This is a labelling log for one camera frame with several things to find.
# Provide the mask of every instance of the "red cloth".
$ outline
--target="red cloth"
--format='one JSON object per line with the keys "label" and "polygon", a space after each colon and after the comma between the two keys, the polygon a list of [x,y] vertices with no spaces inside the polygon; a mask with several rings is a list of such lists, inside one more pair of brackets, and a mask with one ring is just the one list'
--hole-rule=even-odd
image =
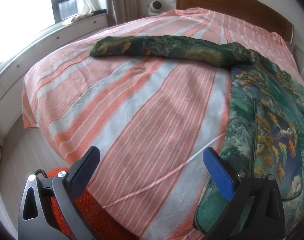
{"label": "red cloth", "polygon": [[[59,171],[67,171],[68,168],[56,168],[47,173],[48,177],[54,177]],[[73,237],[71,230],[66,224],[63,215],[54,197],[51,198],[52,209],[61,231]],[[95,198],[85,190],[80,198],[75,200],[75,204],[84,219],[101,240],[137,240],[137,236],[126,230],[105,209],[95,200]]]}

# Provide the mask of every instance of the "brown headboard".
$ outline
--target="brown headboard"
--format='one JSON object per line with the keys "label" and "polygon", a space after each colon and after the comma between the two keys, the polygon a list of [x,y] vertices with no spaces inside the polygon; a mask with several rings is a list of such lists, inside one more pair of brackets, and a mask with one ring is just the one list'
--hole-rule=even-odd
{"label": "brown headboard", "polygon": [[292,43],[293,25],[281,14],[257,0],[176,0],[176,8],[185,10],[201,7],[245,20],[253,25],[276,32]]}

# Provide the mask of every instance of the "pink striped sheet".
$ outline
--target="pink striped sheet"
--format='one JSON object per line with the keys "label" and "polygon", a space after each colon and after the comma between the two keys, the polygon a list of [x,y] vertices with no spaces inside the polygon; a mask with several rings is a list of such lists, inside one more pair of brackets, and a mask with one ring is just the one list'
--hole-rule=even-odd
{"label": "pink striped sheet", "polygon": [[119,223],[142,239],[201,239],[192,221],[209,178],[202,149],[221,149],[229,73],[190,60],[89,56],[99,39],[130,35],[237,41],[304,82],[279,35],[201,8],[101,31],[56,50],[26,74],[25,126],[39,127],[69,164],[91,145],[100,149],[88,190]]}

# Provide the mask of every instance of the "wooden floor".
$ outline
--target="wooden floor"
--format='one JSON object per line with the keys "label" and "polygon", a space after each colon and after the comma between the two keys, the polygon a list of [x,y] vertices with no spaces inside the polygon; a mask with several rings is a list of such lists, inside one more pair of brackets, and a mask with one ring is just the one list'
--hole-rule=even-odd
{"label": "wooden floor", "polygon": [[7,134],[0,164],[0,191],[8,215],[17,229],[23,190],[30,174],[68,167],[42,137],[39,129],[25,129],[22,116]]}

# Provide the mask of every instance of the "silver bolt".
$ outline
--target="silver bolt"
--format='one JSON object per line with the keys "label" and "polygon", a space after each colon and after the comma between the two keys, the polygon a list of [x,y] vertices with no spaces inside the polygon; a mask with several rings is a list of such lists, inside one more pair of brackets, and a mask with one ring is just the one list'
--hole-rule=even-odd
{"label": "silver bolt", "polygon": [[274,177],[272,174],[269,174],[269,175],[268,175],[268,179],[269,179],[269,180],[275,180],[275,177]]}
{"label": "silver bolt", "polygon": [[65,175],[66,175],[66,172],[65,172],[65,171],[60,171],[60,172],[57,174],[57,176],[60,177],[60,178],[64,177]]}
{"label": "silver bolt", "polygon": [[238,176],[240,178],[244,178],[246,176],[246,173],[244,171],[238,171]]}
{"label": "silver bolt", "polygon": [[28,177],[28,180],[33,181],[33,180],[35,180],[35,178],[36,178],[36,176],[34,174],[32,174]]}

